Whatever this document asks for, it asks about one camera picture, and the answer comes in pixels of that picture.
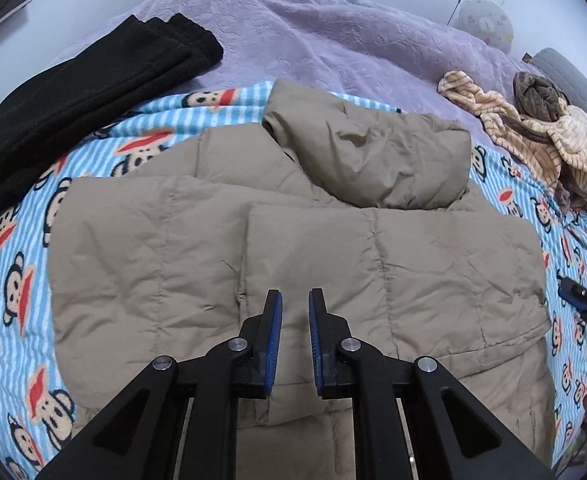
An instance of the black and blue gripper tip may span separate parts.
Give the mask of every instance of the black and blue gripper tip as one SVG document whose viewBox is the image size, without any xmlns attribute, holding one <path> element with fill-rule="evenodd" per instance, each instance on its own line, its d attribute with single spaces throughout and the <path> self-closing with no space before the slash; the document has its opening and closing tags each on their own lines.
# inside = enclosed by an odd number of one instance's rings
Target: black and blue gripper tip
<svg viewBox="0 0 587 480">
<path fill-rule="evenodd" d="M 282 330 L 282 294 L 277 293 L 273 308 L 273 322 L 269 333 L 269 344 L 266 350 L 266 372 L 264 375 L 264 389 L 271 395 L 275 383 L 275 369 L 278 364 L 278 348 L 280 348 L 280 331 Z"/>
<path fill-rule="evenodd" d="M 322 355 L 320 351 L 320 334 L 318 331 L 318 313 L 313 301 L 313 291 L 309 293 L 309 329 L 311 330 L 311 351 L 313 353 L 313 374 L 318 396 L 322 396 L 324 380 L 322 375 Z"/>
</svg>

